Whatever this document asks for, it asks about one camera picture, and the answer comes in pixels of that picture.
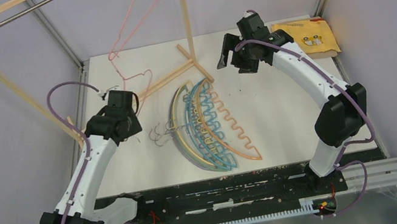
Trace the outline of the pink wire hanger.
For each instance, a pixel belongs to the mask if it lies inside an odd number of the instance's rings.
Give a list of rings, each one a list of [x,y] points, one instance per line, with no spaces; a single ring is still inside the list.
[[[115,42],[107,54],[107,59],[115,74],[120,78],[121,89],[130,90],[134,86],[142,86],[135,93],[141,93],[134,101],[137,103],[139,113],[148,97],[152,86],[154,73],[150,68],[139,70],[139,72],[127,71],[123,66],[125,62],[125,51],[136,47],[136,38],[141,35],[141,30],[147,25],[149,16],[154,11],[160,0],[129,0],[125,16],[117,32]]]

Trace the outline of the orange wavy plastic hanger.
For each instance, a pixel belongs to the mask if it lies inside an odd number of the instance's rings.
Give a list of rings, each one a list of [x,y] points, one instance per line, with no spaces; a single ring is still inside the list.
[[[197,88],[196,95],[200,97],[199,102],[206,106],[213,105],[212,111],[216,113],[215,121],[220,123],[220,129],[225,134],[218,141],[237,158],[249,161],[262,161],[263,156],[253,144],[246,130],[239,124],[232,112],[227,108],[225,102],[215,91],[214,86],[204,79]]]

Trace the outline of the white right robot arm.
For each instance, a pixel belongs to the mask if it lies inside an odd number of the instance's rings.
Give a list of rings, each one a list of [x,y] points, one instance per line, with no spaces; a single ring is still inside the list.
[[[367,116],[366,88],[336,78],[310,58],[294,37],[283,29],[271,31],[260,15],[247,10],[237,21],[238,35],[223,37],[217,68],[228,64],[239,73],[256,73],[261,62],[292,78],[320,108],[314,125],[319,141],[308,168],[306,187],[322,194],[330,186],[329,176],[340,170],[341,158],[349,145],[375,140],[375,128]]]

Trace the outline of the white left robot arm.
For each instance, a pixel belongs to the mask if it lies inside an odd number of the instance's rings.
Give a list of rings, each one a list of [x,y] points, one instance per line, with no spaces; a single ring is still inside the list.
[[[119,195],[109,206],[96,209],[95,202],[106,169],[117,147],[142,131],[136,116],[137,95],[111,90],[107,104],[90,118],[83,151],[65,194],[53,212],[44,212],[39,224],[144,224],[147,206],[141,195]]]

